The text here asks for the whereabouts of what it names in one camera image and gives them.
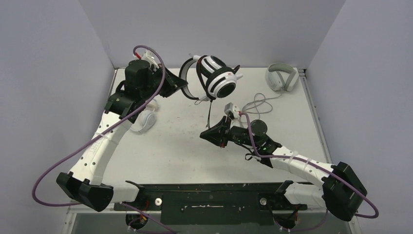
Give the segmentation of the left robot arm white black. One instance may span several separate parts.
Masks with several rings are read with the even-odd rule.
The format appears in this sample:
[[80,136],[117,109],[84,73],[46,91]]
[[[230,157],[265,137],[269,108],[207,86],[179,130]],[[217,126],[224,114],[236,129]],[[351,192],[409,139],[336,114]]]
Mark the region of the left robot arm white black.
[[71,199],[101,212],[111,203],[126,201],[133,209],[141,209],[146,197],[139,186],[105,185],[103,175],[124,134],[145,109],[146,102],[160,95],[167,98],[186,87],[188,82],[169,69],[137,59],[129,62],[125,78],[108,98],[95,141],[83,151],[78,162],[56,182]]

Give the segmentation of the white wired headphones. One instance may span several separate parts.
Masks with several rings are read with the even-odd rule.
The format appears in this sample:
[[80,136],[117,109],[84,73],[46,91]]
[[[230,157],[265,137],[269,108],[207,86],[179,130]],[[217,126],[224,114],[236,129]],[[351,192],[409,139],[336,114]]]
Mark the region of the white wired headphones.
[[159,103],[156,99],[150,101],[145,109],[138,115],[135,123],[130,127],[130,131],[142,135],[146,133],[156,123],[156,112],[159,110]]

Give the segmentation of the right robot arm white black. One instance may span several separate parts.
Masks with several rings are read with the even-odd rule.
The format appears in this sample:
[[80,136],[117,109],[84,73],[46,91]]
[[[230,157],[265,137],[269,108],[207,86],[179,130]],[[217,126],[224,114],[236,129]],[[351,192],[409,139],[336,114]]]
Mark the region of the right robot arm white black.
[[200,138],[224,148],[228,142],[253,148],[252,157],[269,168],[284,170],[307,184],[287,182],[276,194],[276,204],[287,209],[304,204],[325,208],[343,221],[351,221],[367,195],[367,190],[352,169],[344,162],[319,162],[293,152],[267,135],[262,120],[251,122],[250,128],[233,126],[223,117],[215,126],[200,133]]

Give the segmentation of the black and white headphones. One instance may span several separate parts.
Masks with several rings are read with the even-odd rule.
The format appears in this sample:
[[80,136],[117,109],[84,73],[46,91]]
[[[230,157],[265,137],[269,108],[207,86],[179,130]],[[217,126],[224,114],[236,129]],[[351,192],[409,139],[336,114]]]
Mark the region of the black and white headphones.
[[218,98],[225,98],[234,92],[237,81],[243,77],[243,74],[238,72],[240,65],[231,68],[218,57],[208,55],[193,55],[186,60],[180,68],[178,77],[187,81],[188,71],[193,64],[196,65],[196,75],[205,94],[196,97],[187,86],[181,88],[181,91],[186,98],[194,101],[213,102]]

